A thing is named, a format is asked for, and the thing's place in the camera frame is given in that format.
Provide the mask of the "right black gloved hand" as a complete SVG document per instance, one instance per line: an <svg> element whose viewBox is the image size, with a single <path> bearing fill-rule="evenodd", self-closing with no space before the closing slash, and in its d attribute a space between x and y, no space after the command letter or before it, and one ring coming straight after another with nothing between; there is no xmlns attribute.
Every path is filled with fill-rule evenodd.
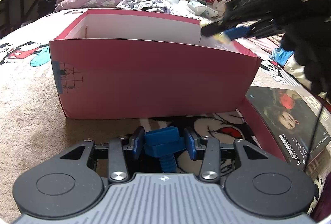
<svg viewBox="0 0 331 224"><path fill-rule="evenodd" d="M271 0L268 35L283 35L311 90L330 93L330 0Z"/></svg>

